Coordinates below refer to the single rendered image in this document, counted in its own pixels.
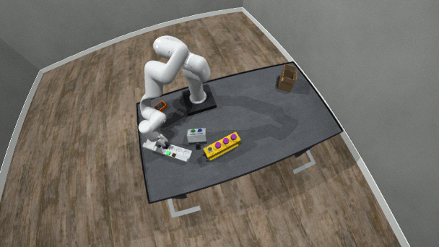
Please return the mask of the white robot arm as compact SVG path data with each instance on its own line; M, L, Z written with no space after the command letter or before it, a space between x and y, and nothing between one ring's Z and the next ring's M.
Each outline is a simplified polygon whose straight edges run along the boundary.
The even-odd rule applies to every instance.
M207 98L202 83L209 81L211 72L207 60L191 53L187 45L177 38L168 35L159 37L154 41L153 48L159 56L169 61L166 64L159 61L148 61L145 64L145 94L140 102L140 109L146 120L139 124L139 131L148 138L143 147L157 152L159 148L155 145L161 136L156 129L164 124L166 115L151 106L151 99L162 96L163 85L170 84L180 68L183 68L183 75L191 93L190 101L200 104Z

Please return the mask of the small brown cardboard box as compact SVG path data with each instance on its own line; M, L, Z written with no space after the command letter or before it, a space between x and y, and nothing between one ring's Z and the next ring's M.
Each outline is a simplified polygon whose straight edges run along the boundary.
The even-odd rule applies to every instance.
M279 78L278 90L283 90L285 92L290 92L297 80L297 70L294 72L296 66L291 66L285 64L283 71L281 73L282 78ZM283 76L284 75L284 76ZM283 80L283 81L282 81Z

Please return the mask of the orange pocket multimeter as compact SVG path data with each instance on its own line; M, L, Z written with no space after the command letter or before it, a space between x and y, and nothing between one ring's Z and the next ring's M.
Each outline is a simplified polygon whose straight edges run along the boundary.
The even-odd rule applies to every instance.
M160 112L162 112L163 110L165 110L167 108L167 106L166 106L166 104L163 101L160 101L153 108L155 108L155 109L159 110Z

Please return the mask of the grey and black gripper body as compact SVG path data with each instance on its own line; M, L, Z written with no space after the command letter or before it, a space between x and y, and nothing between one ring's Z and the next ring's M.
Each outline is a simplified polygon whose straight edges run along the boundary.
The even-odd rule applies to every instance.
M163 146L163 147L166 147L165 142L168 142L168 140L163 135L160 134L160 136L162 136L162 137L157 140L156 144Z

